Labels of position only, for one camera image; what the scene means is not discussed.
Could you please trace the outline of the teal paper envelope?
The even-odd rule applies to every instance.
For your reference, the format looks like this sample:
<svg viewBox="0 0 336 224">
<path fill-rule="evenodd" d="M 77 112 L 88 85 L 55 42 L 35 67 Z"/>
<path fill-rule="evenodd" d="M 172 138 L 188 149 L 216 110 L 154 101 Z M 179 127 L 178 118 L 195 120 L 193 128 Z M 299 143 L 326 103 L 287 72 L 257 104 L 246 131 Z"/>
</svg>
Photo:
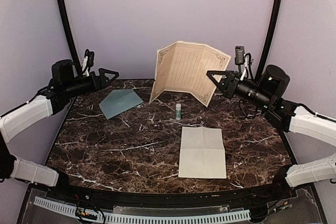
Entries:
<svg viewBox="0 0 336 224">
<path fill-rule="evenodd" d="M 108 120 L 142 103 L 143 100 L 132 89 L 120 89 L 108 94 L 99 107 Z"/>
</svg>

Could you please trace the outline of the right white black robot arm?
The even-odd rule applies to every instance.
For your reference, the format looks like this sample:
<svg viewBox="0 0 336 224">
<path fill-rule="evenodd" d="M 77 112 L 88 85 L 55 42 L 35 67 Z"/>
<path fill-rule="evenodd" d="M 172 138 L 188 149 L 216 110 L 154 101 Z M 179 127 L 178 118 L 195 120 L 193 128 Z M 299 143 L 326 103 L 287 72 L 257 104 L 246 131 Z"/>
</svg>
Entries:
<svg viewBox="0 0 336 224">
<path fill-rule="evenodd" d="M 236 71 L 207 72 L 209 79 L 228 99 L 238 97 L 260 109 L 276 129 L 313 137 L 335 146 L 335 119 L 312 111 L 302 103 L 283 99 L 290 77 L 278 66 L 268 65 L 258 84 L 243 79 Z M 335 155 L 299 165 L 287 165 L 274 176 L 268 188 L 273 200 L 287 193 L 288 187 L 335 180 Z"/>
</svg>

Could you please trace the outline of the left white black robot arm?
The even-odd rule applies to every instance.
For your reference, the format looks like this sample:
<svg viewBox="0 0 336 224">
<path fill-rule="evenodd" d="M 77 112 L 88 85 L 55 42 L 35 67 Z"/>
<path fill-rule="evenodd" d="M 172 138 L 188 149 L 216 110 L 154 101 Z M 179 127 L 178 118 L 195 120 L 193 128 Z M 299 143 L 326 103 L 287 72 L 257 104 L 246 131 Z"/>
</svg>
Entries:
<svg viewBox="0 0 336 224">
<path fill-rule="evenodd" d="M 98 70 L 98 75 L 90 72 L 75 76 L 75 66 L 70 59 L 56 62 L 51 67 L 48 86 L 29 101 L 1 115 L 1 181 L 12 178 L 53 187 L 63 201 L 74 197 L 74 189 L 65 181 L 58 181 L 56 170 L 11 154 L 7 145 L 30 126 L 62 111 L 72 98 L 104 89 L 119 77 L 118 72 L 104 68 Z"/>
</svg>

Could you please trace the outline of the beige ornate letter paper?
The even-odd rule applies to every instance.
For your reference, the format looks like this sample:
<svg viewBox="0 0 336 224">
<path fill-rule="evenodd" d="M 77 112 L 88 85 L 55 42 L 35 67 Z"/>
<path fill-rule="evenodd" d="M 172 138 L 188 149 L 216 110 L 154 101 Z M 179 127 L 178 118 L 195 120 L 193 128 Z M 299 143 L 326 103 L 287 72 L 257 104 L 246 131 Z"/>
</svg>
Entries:
<svg viewBox="0 0 336 224">
<path fill-rule="evenodd" d="M 209 70 L 225 71 L 231 60 L 225 52 L 203 43 L 176 41 L 157 50 L 154 84 L 149 102 L 164 91 L 189 93 L 208 106 L 216 85 Z"/>
</svg>

